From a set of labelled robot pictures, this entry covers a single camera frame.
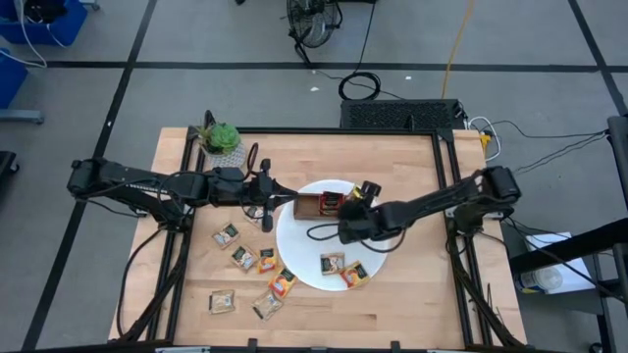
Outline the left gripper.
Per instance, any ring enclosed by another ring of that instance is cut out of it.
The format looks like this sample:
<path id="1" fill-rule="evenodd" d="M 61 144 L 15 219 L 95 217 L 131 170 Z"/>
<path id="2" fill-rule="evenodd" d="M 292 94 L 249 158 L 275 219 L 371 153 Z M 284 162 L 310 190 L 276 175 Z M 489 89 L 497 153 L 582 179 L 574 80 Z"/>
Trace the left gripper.
<path id="1" fill-rule="evenodd" d="M 264 232 L 273 229 L 273 217 L 270 210 L 270 200 L 272 198 L 272 209 L 276 210 L 280 206 L 294 201 L 298 192 L 279 184 L 269 176 L 271 161 L 263 159 L 260 165 L 261 171 L 257 172 L 251 181 L 226 180 L 216 176 L 214 183 L 210 187 L 210 203 L 215 207 L 227 206 L 256 206 L 261 208 L 261 228 Z"/>

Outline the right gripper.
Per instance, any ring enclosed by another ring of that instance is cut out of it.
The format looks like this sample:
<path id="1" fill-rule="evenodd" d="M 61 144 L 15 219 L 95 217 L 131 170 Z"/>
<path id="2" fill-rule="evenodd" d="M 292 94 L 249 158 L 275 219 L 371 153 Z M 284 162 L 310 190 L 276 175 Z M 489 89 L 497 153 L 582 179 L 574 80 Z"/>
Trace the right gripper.
<path id="1" fill-rule="evenodd" d="M 372 240 L 384 241 L 391 236 L 379 224 L 377 208 L 372 206 L 382 187 L 365 180 L 344 198 L 338 211 L 338 236 L 342 244 Z"/>

